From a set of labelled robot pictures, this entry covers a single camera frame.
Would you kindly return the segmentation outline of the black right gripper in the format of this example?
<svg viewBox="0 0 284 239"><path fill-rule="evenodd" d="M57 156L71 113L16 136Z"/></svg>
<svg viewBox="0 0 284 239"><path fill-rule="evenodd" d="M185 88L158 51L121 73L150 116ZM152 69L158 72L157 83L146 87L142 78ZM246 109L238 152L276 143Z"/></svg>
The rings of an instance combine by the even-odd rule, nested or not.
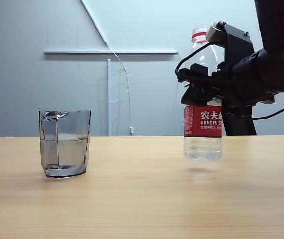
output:
<svg viewBox="0 0 284 239"><path fill-rule="evenodd" d="M224 61L218 68L219 79L228 82L220 87L222 99L215 95L210 85L196 83L187 78L209 77L208 67L194 63L190 69L180 69L178 73L187 77L178 77L178 80L188 82L181 103L223 103L224 107L251 107L257 102L272 104L275 101L275 90L265 86L271 83L274 73L271 69L271 55L267 51L225 51Z"/></svg>

